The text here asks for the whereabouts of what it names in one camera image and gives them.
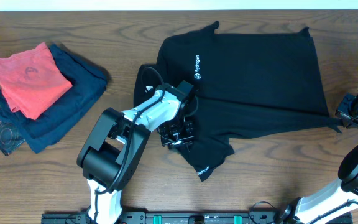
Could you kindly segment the black t-shirt with white logo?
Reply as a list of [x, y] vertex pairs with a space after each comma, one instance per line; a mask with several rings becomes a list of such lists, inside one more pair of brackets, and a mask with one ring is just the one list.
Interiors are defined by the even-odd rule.
[[318, 58], [308, 29], [281, 34], [219, 34], [219, 22], [167, 37], [154, 64], [139, 68], [134, 104], [161, 82], [195, 88], [188, 108], [195, 139], [179, 153], [206, 180], [234, 153], [231, 138], [329, 127]]

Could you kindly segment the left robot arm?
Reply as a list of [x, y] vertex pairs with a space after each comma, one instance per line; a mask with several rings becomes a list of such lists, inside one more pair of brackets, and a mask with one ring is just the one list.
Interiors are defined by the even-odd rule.
[[103, 111], [76, 160], [91, 191], [85, 223], [118, 220], [121, 192], [134, 175], [153, 131], [158, 131], [169, 149], [193, 144], [193, 123], [186, 107], [194, 96], [193, 85], [186, 81], [177, 87], [163, 83], [133, 109]]

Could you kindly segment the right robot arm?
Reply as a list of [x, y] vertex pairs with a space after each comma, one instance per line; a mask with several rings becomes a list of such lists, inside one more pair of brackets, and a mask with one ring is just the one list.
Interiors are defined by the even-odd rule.
[[[358, 128], [358, 94], [347, 94], [336, 110], [345, 128]], [[358, 209], [358, 145], [341, 162], [338, 178], [313, 195], [289, 204], [280, 223], [352, 223]]]

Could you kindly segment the folded navy blue t-shirt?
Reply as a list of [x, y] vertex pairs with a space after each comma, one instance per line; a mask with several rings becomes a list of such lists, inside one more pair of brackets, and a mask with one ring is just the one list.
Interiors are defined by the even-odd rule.
[[99, 65], [56, 44], [49, 49], [57, 68], [73, 86], [39, 118], [31, 120], [21, 112], [10, 112], [0, 90], [1, 118], [14, 125], [35, 153], [59, 142], [99, 100], [108, 84], [108, 72]]

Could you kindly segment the folded red t-shirt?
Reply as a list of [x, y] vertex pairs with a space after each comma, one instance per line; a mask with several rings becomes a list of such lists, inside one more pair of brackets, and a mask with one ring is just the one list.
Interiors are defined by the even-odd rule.
[[0, 86], [12, 112], [36, 120], [72, 84], [56, 66], [47, 44], [0, 58]]

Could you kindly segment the folded black patterned t-shirt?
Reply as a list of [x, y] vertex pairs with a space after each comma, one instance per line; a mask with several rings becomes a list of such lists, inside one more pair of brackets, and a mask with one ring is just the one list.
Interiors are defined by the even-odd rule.
[[0, 151], [9, 156], [25, 142], [18, 129], [3, 115], [0, 106]]

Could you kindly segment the black mounting rail base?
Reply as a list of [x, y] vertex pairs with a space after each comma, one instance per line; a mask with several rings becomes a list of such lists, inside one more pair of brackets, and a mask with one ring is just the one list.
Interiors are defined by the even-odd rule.
[[[251, 224], [275, 223], [275, 212], [251, 213], [145, 213], [124, 212], [117, 224]], [[43, 214], [42, 224], [90, 224], [87, 212]]]

